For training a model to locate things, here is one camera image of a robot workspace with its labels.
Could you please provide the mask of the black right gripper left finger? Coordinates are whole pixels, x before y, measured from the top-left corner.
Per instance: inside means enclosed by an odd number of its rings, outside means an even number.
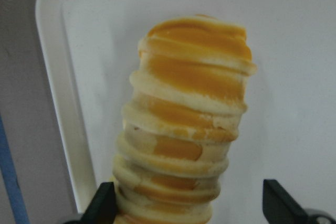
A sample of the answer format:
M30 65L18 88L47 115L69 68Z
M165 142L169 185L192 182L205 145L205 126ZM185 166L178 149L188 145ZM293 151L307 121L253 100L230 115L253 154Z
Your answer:
M113 182L101 183L81 217L81 223L114 223L117 215Z

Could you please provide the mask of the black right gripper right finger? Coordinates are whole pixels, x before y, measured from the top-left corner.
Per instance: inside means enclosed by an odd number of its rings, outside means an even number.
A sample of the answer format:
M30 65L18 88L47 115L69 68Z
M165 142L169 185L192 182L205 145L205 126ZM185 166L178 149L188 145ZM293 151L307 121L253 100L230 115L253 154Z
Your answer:
M263 214L268 223L310 223L308 213L275 179L264 179Z

